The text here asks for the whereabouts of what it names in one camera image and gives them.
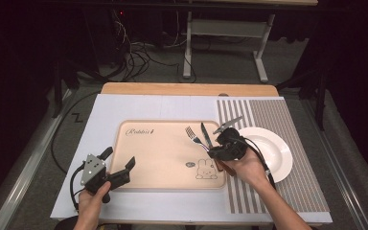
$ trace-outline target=human hand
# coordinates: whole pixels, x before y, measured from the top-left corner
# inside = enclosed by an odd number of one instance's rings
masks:
[[[79,218],[74,229],[96,229],[100,216],[103,197],[110,189],[110,182],[106,181],[96,194],[92,195],[83,190],[79,196]]]
[[[241,160],[225,161],[225,164],[234,169],[241,180],[255,189],[268,182],[263,165],[251,148],[247,148]]]

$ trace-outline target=black cable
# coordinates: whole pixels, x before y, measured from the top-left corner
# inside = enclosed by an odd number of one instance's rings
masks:
[[[78,101],[76,101],[68,110],[67,112],[65,112],[64,114],[64,117],[61,119],[61,121],[59,122],[57,128],[56,128],[56,131],[55,133],[53,134],[53,139],[52,139],[52,143],[50,144],[50,151],[51,151],[51,154],[52,154],[52,157],[53,157],[53,160],[55,161],[56,165],[58,166],[58,168],[65,174],[67,174],[67,171],[62,168],[62,166],[59,164],[58,160],[56,159],[56,156],[55,156],[55,151],[54,151],[54,142],[56,141],[56,138],[57,138],[57,135],[58,135],[58,131],[59,131],[59,128],[61,127],[62,123],[64,122],[65,118],[67,117],[67,115],[70,113],[71,109],[73,109],[77,104],[79,104],[82,100],[92,96],[92,95],[95,95],[95,94],[99,94],[101,91],[96,91],[96,92],[93,92],[93,93],[90,93],[86,96],[84,96],[83,98],[79,99]]]
[[[265,157],[263,156],[263,154],[262,154],[261,150],[259,149],[259,147],[258,147],[258,146],[257,146],[257,145],[252,141],[252,140],[250,140],[250,139],[248,139],[248,138],[244,138],[244,137],[243,137],[243,140],[242,140],[242,139],[237,139],[237,138],[229,138],[229,139],[231,139],[232,141],[239,141],[239,142],[241,142],[241,143],[246,144],[246,145],[247,145],[251,150],[253,150],[253,151],[256,153],[256,155],[258,156],[258,158],[259,158],[260,162],[261,162],[261,163],[262,163],[262,165],[263,165],[264,171],[265,171],[265,173],[267,174],[267,177],[268,177],[268,180],[270,181],[271,186],[273,186],[273,188],[274,188],[274,189],[276,189],[276,184],[274,183],[273,175],[272,175],[272,173],[271,173],[270,169],[268,168],[268,165],[265,163]],[[245,140],[247,140],[247,141],[249,141],[249,142],[253,143],[253,145],[254,145],[256,148],[252,147],[252,146],[251,146],[249,143],[247,143]]]
[[[79,173],[80,171],[83,170],[85,166],[85,162],[82,162],[82,165],[80,165],[73,173],[73,175],[71,175],[71,179],[70,179],[70,195],[71,195],[71,200],[73,201],[73,205],[74,208],[76,209],[76,211],[79,210],[79,204],[76,201],[75,198],[75,194],[74,194],[74,179],[76,178],[77,173]]]

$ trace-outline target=wooden edge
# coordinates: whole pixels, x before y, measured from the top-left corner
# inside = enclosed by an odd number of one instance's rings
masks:
[[[102,94],[278,97],[276,87],[268,84],[200,84],[109,82]]]

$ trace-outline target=wrist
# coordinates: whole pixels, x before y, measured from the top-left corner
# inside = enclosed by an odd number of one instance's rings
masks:
[[[267,178],[253,178],[249,181],[249,184],[258,194],[268,189],[273,189]]]

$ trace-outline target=white table surface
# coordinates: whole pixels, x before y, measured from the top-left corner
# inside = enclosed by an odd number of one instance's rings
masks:
[[[69,193],[71,174],[89,153],[99,155],[114,146],[119,124],[125,120],[204,120],[219,122],[216,101],[209,96],[98,95],[75,156],[59,192],[51,218],[66,219],[77,215]],[[256,100],[283,100],[259,97]],[[81,173],[74,190],[81,189]],[[269,224],[269,214],[230,214],[225,189],[110,192],[100,219],[105,222],[182,223],[182,224]],[[311,224],[332,222],[329,212],[299,213]]]

